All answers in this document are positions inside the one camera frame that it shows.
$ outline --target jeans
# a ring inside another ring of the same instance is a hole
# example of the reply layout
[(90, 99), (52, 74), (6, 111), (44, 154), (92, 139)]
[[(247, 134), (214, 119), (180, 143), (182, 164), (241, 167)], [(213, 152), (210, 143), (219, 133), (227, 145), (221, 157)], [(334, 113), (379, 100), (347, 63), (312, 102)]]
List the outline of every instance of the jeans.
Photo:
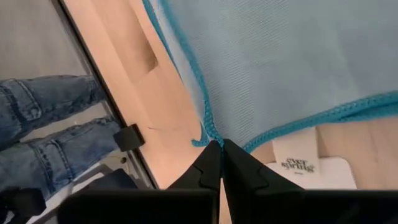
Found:
[(89, 76), (0, 81), (0, 191), (35, 187), (45, 199), (117, 149), (119, 124), (99, 118), (19, 143), (37, 128), (68, 118), (104, 98)]

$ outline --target wooden floor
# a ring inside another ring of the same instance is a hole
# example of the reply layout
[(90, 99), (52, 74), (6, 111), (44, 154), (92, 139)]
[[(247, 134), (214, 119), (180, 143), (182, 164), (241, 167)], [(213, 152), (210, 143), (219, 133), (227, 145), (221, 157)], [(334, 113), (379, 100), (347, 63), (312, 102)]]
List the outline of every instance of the wooden floor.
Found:
[[(142, 130), (141, 151), (158, 185), (167, 188), (201, 152), (191, 145), (200, 125), (142, 1), (64, 1), (124, 119)], [(317, 131), (320, 155), (345, 158), (358, 188), (398, 189), (398, 118), (325, 124)], [(274, 160), (269, 143), (253, 155)]]

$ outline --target denim leg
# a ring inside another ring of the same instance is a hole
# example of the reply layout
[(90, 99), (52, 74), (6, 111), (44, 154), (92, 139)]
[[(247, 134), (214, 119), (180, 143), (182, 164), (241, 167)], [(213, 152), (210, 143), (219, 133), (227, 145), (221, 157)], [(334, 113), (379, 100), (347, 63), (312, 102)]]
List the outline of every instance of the denim leg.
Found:
[(94, 119), (1, 151), (0, 191), (11, 186), (35, 187), (49, 199), (117, 149), (113, 134), (118, 131), (113, 119)]
[(0, 150), (31, 131), (68, 118), (104, 98), (89, 75), (0, 81)]

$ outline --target mesh laundry bag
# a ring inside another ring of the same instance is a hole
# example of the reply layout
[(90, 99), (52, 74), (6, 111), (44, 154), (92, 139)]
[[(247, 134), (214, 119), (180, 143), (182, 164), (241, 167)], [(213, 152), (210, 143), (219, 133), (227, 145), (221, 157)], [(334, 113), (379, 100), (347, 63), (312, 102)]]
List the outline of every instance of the mesh laundry bag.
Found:
[(144, 4), (211, 139), (251, 152), (298, 129), (398, 113), (396, 0)]

